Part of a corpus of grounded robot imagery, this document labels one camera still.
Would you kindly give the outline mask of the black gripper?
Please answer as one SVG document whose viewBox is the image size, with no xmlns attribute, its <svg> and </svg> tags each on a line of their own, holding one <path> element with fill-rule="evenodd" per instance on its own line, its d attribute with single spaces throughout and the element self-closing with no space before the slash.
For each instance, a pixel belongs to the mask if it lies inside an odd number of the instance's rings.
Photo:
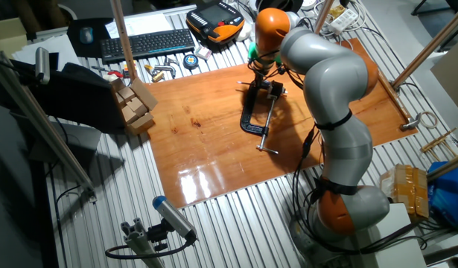
<svg viewBox="0 0 458 268">
<path fill-rule="evenodd" d="M 259 89 L 268 89 L 269 88 L 269 81 L 265 78 L 271 76 L 271 70 L 273 68 L 273 62 L 271 63 L 262 63 L 259 61 L 252 62 L 252 70 L 255 73 L 254 79 L 254 87 Z"/>
</svg>

